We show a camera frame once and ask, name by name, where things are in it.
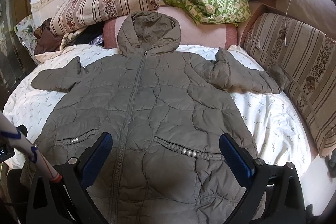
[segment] jacket pocket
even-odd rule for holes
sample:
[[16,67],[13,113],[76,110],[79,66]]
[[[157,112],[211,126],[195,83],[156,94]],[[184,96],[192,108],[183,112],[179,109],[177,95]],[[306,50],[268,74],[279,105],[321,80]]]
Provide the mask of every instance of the jacket pocket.
[[56,129],[55,145],[70,145],[97,135],[100,126],[99,117],[77,119]]
[[175,143],[167,142],[163,139],[160,139],[158,137],[154,137],[154,141],[161,144],[165,148],[175,151],[177,153],[181,153],[186,156],[190,156],[197,159],[203,159],[203,160],[224,160],[224,156],[220,153],[208,153],[208,152],[202,152],[197,149],[188,148],[183,145],[178,145]]

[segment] jacket hood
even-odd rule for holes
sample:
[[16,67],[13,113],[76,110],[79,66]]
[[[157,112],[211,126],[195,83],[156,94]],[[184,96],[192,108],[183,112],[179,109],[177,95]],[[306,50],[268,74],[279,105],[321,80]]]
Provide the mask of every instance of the jacket hood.
[[179,47],[180,42],[178,21],[157,12],[130,14],[118,33],[119,49],[127,57],[145,51],[148,55],[172,52]]

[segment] bed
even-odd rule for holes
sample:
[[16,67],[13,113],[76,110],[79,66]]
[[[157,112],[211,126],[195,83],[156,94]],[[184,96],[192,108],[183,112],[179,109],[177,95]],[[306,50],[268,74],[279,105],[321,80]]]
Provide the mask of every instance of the bed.
[[[180,45],[177,51],[194,52],[206,59],[215,60],[217,48],[199,45]],[[241,47],[231,46],[229,51],[244,66],[263,70]],[[79,56],[83,66],[100,58],[118,53],[118,49],[103,49],[93,45],[75,45],[57,52],[38,56],[41,64],[28,75],[9,97],[4,114],[15,126],[25,125],[27,138],[34,142],[41,133],[47,117],[65,93],[36,90],[31,81],[42,70],[61,68]],[[279,95],[257,94],[244,90],[229,90],[243,120],[253,135],[259,156],[268,164],[295,164],[302,177],[311,162],[309,143],[299,115],[290,99],[282,92]],[[6,161],[12,168],[22,168],[25,158],[16,150],[14,157]]]

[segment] white floor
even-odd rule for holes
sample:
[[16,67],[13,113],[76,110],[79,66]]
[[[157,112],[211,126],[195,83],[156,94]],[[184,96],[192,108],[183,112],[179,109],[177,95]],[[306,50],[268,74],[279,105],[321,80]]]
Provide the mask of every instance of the white floor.
[[313,204],[313,214],[321,215],[336,190],[336,179],[330,177],[325,159],[317,156],[300,181],[305,206]]

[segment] hooded puffer jacket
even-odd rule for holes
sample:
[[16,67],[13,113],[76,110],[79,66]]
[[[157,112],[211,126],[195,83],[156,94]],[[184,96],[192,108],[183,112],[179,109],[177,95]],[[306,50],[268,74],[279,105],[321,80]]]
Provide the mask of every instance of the hooded puffer jacket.
[[[85,68],[77,57],[31,83],[68,92],[36,140],[53,165],[79,157],[102,132],[111,133],[112,151],[87,189],[109,223],[222,224],[244,194],[219,137],[229,133],[253,157],[257,153],[226,90],[280,93],[284,78],[250,70],[222,48],[216,61],[175,52],[180,36],[172,17],[133,13],[118,34],[121,54]],[[22,179],[33,173],[26,162]]]

